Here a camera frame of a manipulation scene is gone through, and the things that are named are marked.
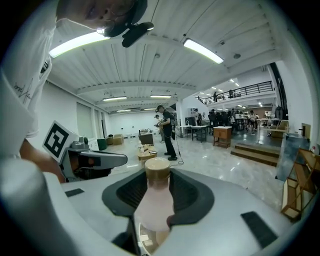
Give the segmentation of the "person's left forearm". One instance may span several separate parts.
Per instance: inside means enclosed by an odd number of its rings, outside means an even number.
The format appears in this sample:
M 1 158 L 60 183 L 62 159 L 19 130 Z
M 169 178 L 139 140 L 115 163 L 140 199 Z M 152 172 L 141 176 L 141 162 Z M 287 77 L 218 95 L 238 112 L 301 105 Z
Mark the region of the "person's left forearm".
M 27 139 L 24 139 L 19 153 L 22 159 L 33 162 L 41 171 L 56 175 L 60 183 L 66 182 L 59 164 L 49 154 L 34 148 Z

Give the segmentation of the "dark counter unit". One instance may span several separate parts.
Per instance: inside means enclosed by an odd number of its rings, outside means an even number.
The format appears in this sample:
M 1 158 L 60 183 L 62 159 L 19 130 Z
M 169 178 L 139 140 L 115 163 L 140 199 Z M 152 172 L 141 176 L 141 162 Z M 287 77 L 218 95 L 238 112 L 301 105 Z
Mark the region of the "dark counter unit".
M 153 145 L 153 133 L 150 129 L 139 130 L 139 140 L 143 145 Z

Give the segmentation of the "white desk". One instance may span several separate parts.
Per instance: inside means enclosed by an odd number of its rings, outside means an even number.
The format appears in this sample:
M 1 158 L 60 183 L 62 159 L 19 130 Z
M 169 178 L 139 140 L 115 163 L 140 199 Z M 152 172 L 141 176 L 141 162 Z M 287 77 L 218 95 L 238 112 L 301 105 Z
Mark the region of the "white desk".
M 192 126 L 191 127 L 191 139 L 193 141 L 197 140 L 202 142 L 207 141 L 207 126 L 200 125 L 200 126 Z

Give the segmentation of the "black balcony railing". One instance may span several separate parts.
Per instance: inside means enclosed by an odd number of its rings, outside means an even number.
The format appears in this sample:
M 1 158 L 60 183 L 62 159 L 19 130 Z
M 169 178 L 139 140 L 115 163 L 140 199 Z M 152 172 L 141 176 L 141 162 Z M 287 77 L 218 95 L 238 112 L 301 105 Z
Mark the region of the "black balcony railing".
M 251 84 L 248 86 L 239 87 L 236 89 L 230 89 L 229 91 L 220 91 L 219 93 L 213 93 L 207 95 L 207 97 L 195 96 L 201 103 L 208 105 L 211 103 L 218 103 L 220 101 L 232 100 L 235 98 L 241 98 L 244 96 L 253 96 L 257 94 L 274 92 L 275 88 L 271 81 L 260 82 Z

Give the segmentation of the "person's white t-shirt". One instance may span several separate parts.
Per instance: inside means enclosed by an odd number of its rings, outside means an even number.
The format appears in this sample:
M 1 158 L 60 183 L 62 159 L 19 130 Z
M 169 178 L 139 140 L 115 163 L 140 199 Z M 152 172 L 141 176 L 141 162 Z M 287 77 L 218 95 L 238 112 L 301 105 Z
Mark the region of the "person's white t-shirt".
M 0 157 L 19 155 L 39 131 L 36 106 L 51 71 L 49 50 L 56 18 L 29 19 L 0 64 Z

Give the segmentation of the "small wooden table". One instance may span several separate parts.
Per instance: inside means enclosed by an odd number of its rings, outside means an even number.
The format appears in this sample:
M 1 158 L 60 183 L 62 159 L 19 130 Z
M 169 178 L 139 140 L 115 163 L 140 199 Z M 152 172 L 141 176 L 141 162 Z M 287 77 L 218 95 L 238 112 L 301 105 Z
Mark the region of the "small wooden table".
M 151 148 L 146 147 L 138 151 L 137 157 L 140 162 L 143 162 L 152 158 L 156 158 L 157 153 L 158 152 L 153 147 Z

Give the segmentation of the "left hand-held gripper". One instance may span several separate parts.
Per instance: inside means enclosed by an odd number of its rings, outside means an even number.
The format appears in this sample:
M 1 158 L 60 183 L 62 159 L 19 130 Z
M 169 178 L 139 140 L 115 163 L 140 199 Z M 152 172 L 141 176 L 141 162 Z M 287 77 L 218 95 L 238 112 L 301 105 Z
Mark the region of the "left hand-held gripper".
M 88 138 L 53 121 L 42 147 L 58 162 L 63 176 L 69 182 L 107 177 L 112 169 L 128 162 L 124 154 L 89 150 Z M 77 168 L 72 169 L 70 152 L 77 156 Z

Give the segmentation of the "wooden steps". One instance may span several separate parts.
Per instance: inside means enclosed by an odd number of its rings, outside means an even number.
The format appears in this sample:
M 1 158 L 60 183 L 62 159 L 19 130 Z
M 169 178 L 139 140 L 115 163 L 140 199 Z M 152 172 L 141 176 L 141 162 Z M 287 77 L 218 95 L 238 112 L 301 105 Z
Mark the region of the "wooden steps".
M 235 144 L 230 154 L 272 167 L 277 166 L 280 157 L 278 149 L 244 143 Z

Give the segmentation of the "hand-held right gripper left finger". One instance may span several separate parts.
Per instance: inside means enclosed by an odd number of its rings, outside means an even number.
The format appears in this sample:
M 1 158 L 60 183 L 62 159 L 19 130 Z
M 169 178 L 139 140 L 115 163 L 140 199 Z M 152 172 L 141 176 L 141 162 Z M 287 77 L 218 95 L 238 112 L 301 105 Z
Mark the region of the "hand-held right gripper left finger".
M 101 200 L 103 179 L 61 184 L 28 161 L 0 158 L 1 248 L 13 256 L 140 256 L 134 225 Z

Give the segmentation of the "row of black office chairs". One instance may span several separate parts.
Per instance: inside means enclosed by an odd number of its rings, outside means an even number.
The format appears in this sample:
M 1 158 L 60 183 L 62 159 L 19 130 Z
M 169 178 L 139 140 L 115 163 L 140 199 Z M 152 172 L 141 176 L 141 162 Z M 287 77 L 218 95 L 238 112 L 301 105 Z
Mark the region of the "row of black office chairs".
M 212 127 L 231 127 L 231 132 L 239 134 L 239 128 L 236 122 L 232 119 L 232 116 L 228 115 L 225 111 L 222 113 L 215 112 L 214 110 L 209 112 L 209 123 Z

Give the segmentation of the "wooden cabinet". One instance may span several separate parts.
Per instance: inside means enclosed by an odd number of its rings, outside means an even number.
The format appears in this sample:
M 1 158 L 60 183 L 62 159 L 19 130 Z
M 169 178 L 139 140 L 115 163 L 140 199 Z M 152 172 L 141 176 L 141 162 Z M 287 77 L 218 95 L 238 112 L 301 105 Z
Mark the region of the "wooden cabinet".
M 232 127 L 216 126 L 213 128 L 213 145 L 223 148 L 231 146 Z

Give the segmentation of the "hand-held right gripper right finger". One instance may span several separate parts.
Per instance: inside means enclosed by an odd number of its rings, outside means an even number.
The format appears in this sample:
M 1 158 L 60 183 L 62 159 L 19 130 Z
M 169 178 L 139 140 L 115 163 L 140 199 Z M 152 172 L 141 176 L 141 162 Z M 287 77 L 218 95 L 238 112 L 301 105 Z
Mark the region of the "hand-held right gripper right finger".
M 213 207 L 196 224 L 174 226 L 153 256 L 279 256 L 293 240 L 292 223 L 242 186 L 191 171 L 183 174 L 212 190 Z M 256 212 L 277 239 L 261 248 L 241 217 L 247 212 Z

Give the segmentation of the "wooden shelf rack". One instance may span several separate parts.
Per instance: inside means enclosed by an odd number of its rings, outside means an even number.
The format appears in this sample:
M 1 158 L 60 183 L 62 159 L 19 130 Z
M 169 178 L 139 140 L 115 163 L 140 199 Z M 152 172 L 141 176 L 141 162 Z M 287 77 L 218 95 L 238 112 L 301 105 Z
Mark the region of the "wooden shelf rack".
M 299 148 L 282 190 L 281 213 L 296 221 L 320 190 L 320 155 Z

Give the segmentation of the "grey marble panel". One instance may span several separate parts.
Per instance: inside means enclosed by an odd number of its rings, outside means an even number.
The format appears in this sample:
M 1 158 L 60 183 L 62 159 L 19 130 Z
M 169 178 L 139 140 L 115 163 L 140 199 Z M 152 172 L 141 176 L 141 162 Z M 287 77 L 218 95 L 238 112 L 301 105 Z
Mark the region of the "grey marble panel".
M 284 182 L 292 170 L 299 148 L 308 150 L 309 147 L 310 140 L 304 136 L 296 133 L 284 133 L 275 178 Z

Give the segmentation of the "cardboard box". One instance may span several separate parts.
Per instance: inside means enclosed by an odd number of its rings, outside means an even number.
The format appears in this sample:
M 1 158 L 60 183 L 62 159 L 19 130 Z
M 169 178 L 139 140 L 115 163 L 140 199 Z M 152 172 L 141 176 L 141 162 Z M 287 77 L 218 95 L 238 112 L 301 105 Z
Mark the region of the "cardboard box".
M 108 146 L 110 145 L 122 145 L 124 143 L 124 136 L 122 134 L 110 134 L 107 139 L 106 143 Z

